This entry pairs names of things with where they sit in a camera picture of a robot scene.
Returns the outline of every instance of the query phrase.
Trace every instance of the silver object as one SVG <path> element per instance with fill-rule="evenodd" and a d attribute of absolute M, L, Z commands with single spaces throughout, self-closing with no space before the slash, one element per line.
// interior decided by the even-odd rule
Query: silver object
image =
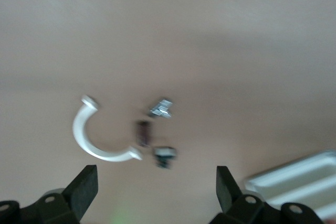
<path fill-rule="evenodd" d="M 162 116 L 163 118 L 171 118 L 172 115 L 168 111 L 170 106 L 173 105 L 171 101 L 164 98 L 158 104 L 156 104 L 153 108 L 150 109 L 148 115 L 155 117 L 155 116 Z"/>

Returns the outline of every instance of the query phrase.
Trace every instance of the dark cylindrical object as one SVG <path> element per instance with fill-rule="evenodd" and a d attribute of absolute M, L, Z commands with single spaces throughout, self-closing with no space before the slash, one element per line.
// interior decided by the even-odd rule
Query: dark cylindrical object
<path fill-rule="evenodd" d="M 138 121 L 136 124 L 137 143 L 142 147 L 149 147 L 151 142 L 151 122 Z"/>

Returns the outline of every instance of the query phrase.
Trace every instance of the curved tube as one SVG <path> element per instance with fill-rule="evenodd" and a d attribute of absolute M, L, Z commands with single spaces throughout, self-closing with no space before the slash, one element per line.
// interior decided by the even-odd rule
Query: curved tube
<path fill-rule="evenodd" d="M 72 131 L 77 143 L 84 151 L 92 156 L 110 162 L 122 162 L 132 158 L 142 160 L 140 151 L 132 146 L 120 152 L 105 152 L 95 147 L 86 134 L 85 124 L 98 111 L 98 105 L 87 95 L 82 97 L 82 102 L 84 105 L 79 109 L 73 121 Z"/>

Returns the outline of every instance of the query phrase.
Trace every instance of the white curved object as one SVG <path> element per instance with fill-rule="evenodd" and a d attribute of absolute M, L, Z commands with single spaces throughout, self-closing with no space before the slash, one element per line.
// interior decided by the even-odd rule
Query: white curved object
<path fill-rule="evenodd" d="M 95 147 L 86 134 L 85 124 L 98 111 L 98 104 L 87 95 L 82 97 L 82 102 L 84 105 L 79 109 L 73 121 L 72 131 L 77 143 L 84 151 L 92 156 L 110 162 L 122 162 L 132 158 L 142 160 L 140 151 L 132 146 L 120 152 L 105 152 Z"/>

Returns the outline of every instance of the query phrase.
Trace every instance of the plastic tray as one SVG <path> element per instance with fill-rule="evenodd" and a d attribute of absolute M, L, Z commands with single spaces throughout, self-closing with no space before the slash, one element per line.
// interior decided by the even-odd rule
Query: plastic tray
<path fill-rule="evenodd" d="M 336 216 L 336 151 L 326 150 L 245 180 L 276 209 L 286 202 L 302 203 L 321 219 Z"/>

